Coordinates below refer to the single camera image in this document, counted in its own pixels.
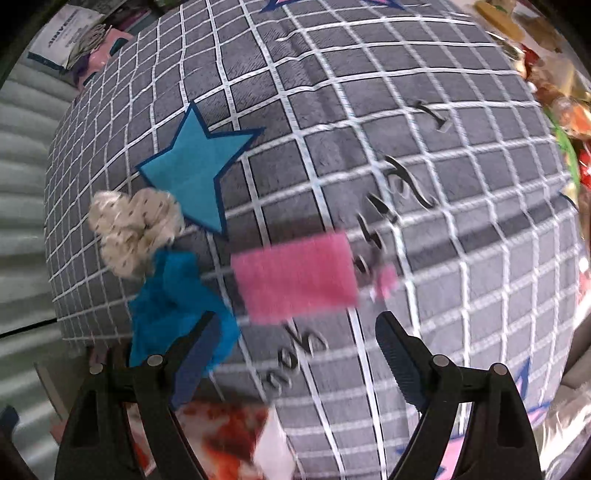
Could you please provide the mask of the blue cloth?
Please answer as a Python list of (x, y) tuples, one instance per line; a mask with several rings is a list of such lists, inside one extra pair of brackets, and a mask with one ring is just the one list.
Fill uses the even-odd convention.
[(205, 370), (221, 364), (235, 347), (240, 330), (221, 296), (200, 280), (197, 255), (159, 249), (152, 258), (153, 273), (129, 303), (132, 341), (129, 365), (137, 367), (151, 355), (163, 355), (187, 335), (209, 311), (221, 321), (221, 338)]

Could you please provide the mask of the white dotted scrunchie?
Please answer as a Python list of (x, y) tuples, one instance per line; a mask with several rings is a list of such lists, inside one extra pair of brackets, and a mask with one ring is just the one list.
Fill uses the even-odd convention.
[(171, 245), (185, 229), (173, 195), (150, 187), (132, 196), (116, 191), (96, 193), (87, 222), (99, 237), (104, 265), (126, 279), (149, 274), (155, 252)]

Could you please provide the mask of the pink sponge block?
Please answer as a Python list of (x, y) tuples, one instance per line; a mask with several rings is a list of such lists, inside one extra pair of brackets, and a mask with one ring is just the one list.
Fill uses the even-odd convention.
[(358, 303), (353, 253), (344, 232), (235, 254), (230, 265), (253, 324), (276, 325)]

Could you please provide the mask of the red patterned cardboard box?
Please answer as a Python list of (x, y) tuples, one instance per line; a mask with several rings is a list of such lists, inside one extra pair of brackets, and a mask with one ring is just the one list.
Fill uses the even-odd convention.
[(273, 406), (193, 400), (176, 418), (209, 479), (294, 477), (294, 454)]

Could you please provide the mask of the grey checkered bed sheet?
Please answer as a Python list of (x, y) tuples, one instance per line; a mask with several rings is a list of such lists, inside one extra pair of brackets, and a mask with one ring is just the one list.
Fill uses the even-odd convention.
[[(541, 108), (509, 60), (448, 1), (192, 1), (122, 48), (61, 121), (50, 150), (46, 251), (70, 346), (131, 333), (138, 284), (105, 269), (86, 221), (101, 190), (133, 193), (136, 166), (197, 105), (214, 131), (259, 129), (221, 180), (228, 238), (192, 230), (204, 283), (242, 337), (204, 397), (276, 405), (301, 479), (381, 479), (418, 420), (377, 345), (389, 310), (455, 363), (511, 370), (533, 422), (558, 389), (578, 287), (578, 218)], [(379, 301), (254, 326), (232, 254), (344, 230), (397, 270)]]

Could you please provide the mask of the pale green curtain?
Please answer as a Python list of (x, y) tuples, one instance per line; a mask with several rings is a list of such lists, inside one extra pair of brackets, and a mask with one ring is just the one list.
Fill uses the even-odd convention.
[(36, 365), (65, 353), (44, 253), (49, 146), (76, 92), (23, 61), (1, 86), (1, 405), (16, 409), (13, 441), (40, 479), (54, 475), (58, 416)]

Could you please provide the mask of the pink plastic stool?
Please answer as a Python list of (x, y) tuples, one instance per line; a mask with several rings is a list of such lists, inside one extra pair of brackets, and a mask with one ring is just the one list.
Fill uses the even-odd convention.
[(72, 68), (77, 89), (82, 91), (110, 59), (133, 39), (132, 35), (114, 28), (108, 28), (100, 36), (95, 36), (90, 51), (84, 53)]

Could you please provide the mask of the white paper bag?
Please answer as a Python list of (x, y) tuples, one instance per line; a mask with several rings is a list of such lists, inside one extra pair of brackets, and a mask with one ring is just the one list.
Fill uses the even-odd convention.
[(102, 18), (97, 11), (64, 5), (29, 44), (27, 58), (58, 72), (66, 71), (78, 41)]

